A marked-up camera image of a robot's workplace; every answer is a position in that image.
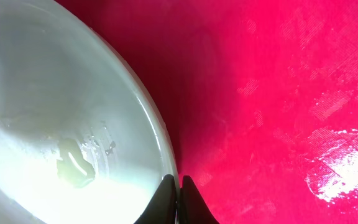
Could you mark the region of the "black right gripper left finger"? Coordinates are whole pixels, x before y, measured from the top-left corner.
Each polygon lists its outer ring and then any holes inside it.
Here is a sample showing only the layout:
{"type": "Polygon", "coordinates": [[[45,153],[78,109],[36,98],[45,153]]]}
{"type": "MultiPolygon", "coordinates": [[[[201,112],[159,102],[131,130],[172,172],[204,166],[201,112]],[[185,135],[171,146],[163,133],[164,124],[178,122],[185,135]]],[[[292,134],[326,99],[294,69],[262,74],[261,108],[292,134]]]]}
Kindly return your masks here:
{"type": "Polygon", "coordinates": [[[175,224],[177,191],[171,174],[163,177],[149,204],[135,224],[175,224]]]}

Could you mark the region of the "mint green plate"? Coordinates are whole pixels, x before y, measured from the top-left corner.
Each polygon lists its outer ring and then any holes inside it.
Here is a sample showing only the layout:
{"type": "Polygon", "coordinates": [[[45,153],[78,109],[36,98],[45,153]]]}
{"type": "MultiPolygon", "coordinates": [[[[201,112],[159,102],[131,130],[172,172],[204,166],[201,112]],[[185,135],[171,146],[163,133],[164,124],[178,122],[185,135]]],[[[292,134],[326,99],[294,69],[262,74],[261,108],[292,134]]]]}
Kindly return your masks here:
{"type": "Polygon", "coordinates": [[[0,0],[0,223],[134,223],[172,146],[120,55],[55,1],[0,0]]]}

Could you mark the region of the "red plastic tray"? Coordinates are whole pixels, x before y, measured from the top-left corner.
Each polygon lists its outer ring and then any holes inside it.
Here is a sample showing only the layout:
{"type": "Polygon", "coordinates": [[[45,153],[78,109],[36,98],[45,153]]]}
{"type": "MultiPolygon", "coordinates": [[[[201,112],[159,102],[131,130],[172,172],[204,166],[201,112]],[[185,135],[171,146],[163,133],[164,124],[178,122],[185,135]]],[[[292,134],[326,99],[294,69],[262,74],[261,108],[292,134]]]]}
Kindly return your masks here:
{"type": "Polygon", "coordinates": [[[64,0],[220,223],[358,223],[358,0],[64,0]]]}

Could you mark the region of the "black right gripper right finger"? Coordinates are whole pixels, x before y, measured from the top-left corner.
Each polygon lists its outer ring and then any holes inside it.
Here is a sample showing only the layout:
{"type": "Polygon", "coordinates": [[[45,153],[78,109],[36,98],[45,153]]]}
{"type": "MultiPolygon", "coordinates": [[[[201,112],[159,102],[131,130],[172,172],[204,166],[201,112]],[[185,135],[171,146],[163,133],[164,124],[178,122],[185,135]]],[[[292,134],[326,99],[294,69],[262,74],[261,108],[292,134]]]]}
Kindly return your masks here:
{"type": "Polygon", "coordinates": [[[193,179],[189,175],[182,178],[180,192],[180,223],[219,224],[203,200],[193,179]]]}

